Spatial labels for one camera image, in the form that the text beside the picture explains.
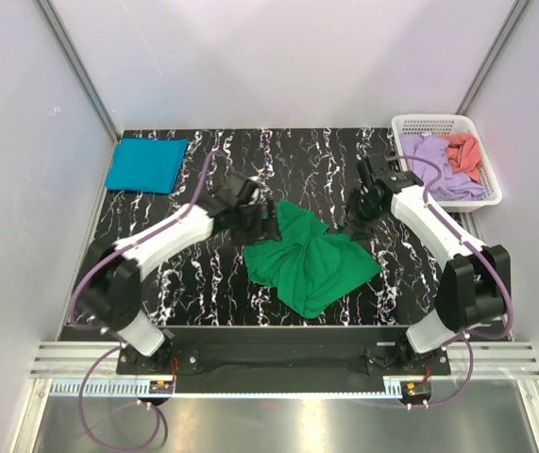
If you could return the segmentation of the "green t-shirt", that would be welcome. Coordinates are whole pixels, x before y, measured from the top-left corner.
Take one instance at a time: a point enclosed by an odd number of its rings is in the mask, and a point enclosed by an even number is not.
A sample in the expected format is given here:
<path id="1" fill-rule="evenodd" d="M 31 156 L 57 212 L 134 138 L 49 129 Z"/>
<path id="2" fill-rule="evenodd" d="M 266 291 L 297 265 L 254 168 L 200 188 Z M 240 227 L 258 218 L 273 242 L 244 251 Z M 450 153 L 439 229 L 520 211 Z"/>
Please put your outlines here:
<path id="1" fill-rule="evenodd" d="M 298 315 L 313 319 L 329 305 L 381 272 L 376 260 L 346 234 L 333 234 L 309 210 L 280 200 L 281 239 L 244 249 L 249 279 L 275 288 L 279 301 Z"/>

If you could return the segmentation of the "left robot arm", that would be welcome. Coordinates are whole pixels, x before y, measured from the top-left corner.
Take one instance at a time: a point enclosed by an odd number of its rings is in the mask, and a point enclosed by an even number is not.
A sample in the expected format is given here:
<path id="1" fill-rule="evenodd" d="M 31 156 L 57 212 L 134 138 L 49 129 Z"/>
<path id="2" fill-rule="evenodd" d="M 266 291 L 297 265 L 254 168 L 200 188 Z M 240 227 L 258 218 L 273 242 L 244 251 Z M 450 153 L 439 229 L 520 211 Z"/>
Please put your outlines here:
<path id="1" fill-rule="evenodd" d="M 91 243 L 74 304 L 132 346 L 146 371 L 161 373 L 170 364 L 170 340 L 143 311 L 142 283 L 174 255 L 225 231 L 236 245 L 281 239 L 276 203 L 261 195 L 255 179 L 232 173 L 209 192 L 197 187 L 191 202 L 138 234 Z"/>

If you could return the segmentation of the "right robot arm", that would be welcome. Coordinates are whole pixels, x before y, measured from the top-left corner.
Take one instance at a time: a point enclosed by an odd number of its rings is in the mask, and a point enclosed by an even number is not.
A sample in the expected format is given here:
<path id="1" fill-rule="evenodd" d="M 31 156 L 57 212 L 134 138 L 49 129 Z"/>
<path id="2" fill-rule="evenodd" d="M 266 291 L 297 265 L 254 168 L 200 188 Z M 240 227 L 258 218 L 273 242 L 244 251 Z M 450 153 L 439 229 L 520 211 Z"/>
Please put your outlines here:
<path id="1" fill-rule="evenodd" d="M 441 270 L 434 307 L 396 342 L 396 363 L 416 374 L 430 353 L 466 335 L 499 340 L 514 323 L 511 259 L 501 245 L 488 246 L 464 230 L 430 194 L 430 185 L 411 171 L 397 172 L 389 158 L 359 160 L 361 186 L 350 192 L 341 230 L 366 241 L 387 214 L 404 224 L 429 250 Z"/>

